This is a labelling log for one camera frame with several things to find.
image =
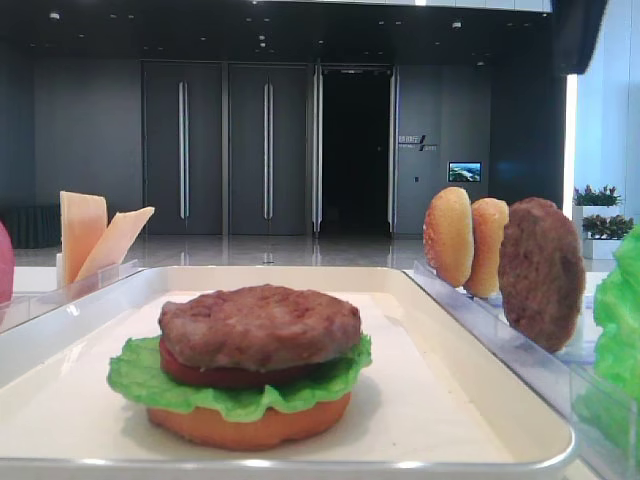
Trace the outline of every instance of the door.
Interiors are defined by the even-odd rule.
[[[305,233],[305,67],[230,67],[231,228]]]
[[[314,234],[394,232],[396,81],[390,67],[316,66]]]
[[[148,63],[144,88],[148,232],[221,234],[221,67]]]

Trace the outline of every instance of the potted plant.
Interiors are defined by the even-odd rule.
[[[585,217],[582,228],[587,235],[583,248],[585,258],[610,260],[624,236],[633,230],[633,218],[590,215]]]
[[[575,188],[573,194],[572,219],[576,230],[586,239],[582,229],[582,221],[591,215],[614,217],[620,214],[620,196],[616,194],[616,187],[605,185],[600,190],[594,190],[587,185],[584,191]]]

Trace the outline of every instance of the orange cheese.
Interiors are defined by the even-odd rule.
[[[80,281],[104,268],[122,263],[129,248],[154,211],[153,207],[147,207],[136,212],[117,213],[74,281]]]
[[[64,284],[75,280],[91,251],[107,229],[103,197],[60,192]]]

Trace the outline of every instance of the bottom bun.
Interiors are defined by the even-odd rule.
[[[190,442],[237,451],[274,448],[288,440],[318,435],[342,418],[351,393],[333,402],[317,403],[308,410],[282,413],[270,408],[251,423],[228,422],[216,410],[196,408],[183,414],[157,408],[147,409],[149,420]]]

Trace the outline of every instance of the wall sign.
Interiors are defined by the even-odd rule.
[[[426,135],[398,135],[398,146],[400,148],[410,148],[420,152],[435,152],[438,145],[426,143]]]

